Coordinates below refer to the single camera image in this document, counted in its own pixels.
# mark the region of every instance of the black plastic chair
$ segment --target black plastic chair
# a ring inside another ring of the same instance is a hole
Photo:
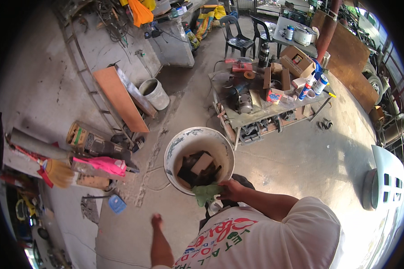
[[[234,37],[232,35],[231,26],[230,26],[231,23],[233,23],[233,24],[235,24],[237,26],[238,34],[237,34],[236,37]],[[241,51],[241,57],[246,56],[247,50],[249,48],[252,47],[253,50],[256,48],[256,45],[255,45],[254,41],[252,41],[248,37],[245,37],[245,36],[242,35],[241,28],[239,28],[237,18],[235,18],[232,15],[225,16],[225,17],[220,19],[221,27],[223,27],[223,24],[224,24],[224,26],[226,28],[226,35],[224,36],[226,38],[226,48],[225,48],[225,51],[224,51],[224,58],[226,58],[226,56],[227,56],[227,49],[228,49],[229,46],[232,48],[232,52],[234,52],[235,49],[240,50]]]
[[[271,36],[269,35],[268,26],[266,26],[266,24],[263,21],[256,19],[253,16],[250,16],[250,17],[252,18],[253,27],[254,27],[254,31],[255,31],[255,36],[253,38],[253,41],[256,41],[256,38],[259,39],[259,44],[258,44],[258,48],[257,48],[257,57],[259,57],[260,47],[262,47],[262,44],[264,43],[264,42],[261,42],[261,40],[268,41],[270,43],[273,43],[274,40],[271,39]],[[263,28],[264,28],[263,31],[259,31],[259,29],[257,28],[258,24],[263,26]],[[255,50],[253,50],[253,59],[254,58],[255,58]]]

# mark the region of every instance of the spray can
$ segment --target spray can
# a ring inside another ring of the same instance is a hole
[[[287,29],[285,30],[285,38],[289,41],[292,40],[293,37],[293,31],[295,30],[295,28],[291,25],[287,26]]]
[[[308,90],[311,89],[312,85],[313,85],[313,80],[307,79],[305,86],[302,88],[302,91],[298,96],[299,100],[301,100],[301,101],[304,100],[304,98],[307,96]]]
[[[265,68],[268,65],[269,45],[264,42],[260,47],[258,67]]]
[[[328,78],[326,78],[324,74],[321,74],[319,80],[314,86],[314,93],[317,95],[321,94],[323,89],[326,87],[326,84],[328,84]]]

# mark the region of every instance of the orange bag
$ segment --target orange bag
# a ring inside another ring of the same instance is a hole
[[[140,27],[141,24],[152,22],[154,15],[138,0],[129,0],[129,7],[133,12],[133,24]]]

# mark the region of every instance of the dirty bucket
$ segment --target dirty bucket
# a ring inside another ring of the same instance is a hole
[[[201,150],[210,153],[216,167],[221,165],[216,175],[217,182],[230,179],[235,167],[232,146],[220,132],[207,127],[192,127],[178,133],[167,145],[163,166],[167,179],[187,195],[195,194],[190,191],[190,185],[177,174],[183,165],[183,157]]]
[[[169,96],[163,90],[162,84],[156,78],[144,81],[139,92],[151,103],[156,110],[163,110],[169,105]]]

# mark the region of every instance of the metal pipe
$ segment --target metal pipe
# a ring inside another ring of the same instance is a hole
[[[11,133],[11,142],[27,149],[28,151],[38,153],[47,158],[67,162],[70,152],[64,149],[54,147],[51,144],[38,140],[20,130],[13,128]]]
[[[325,16],[325,21],[323,22],[322,29],[320,29],[320,36],[316,42],[317,48],[317,61],[320,63],[328,49],[329,43],[331,43],[332,36],[334,35],[335,28],[337,25],[336,15],[334,19],[331,17],[332,13],[338,14],[339,7],[343,3],[343,0],[332,0],[331,8],[328,15]]]

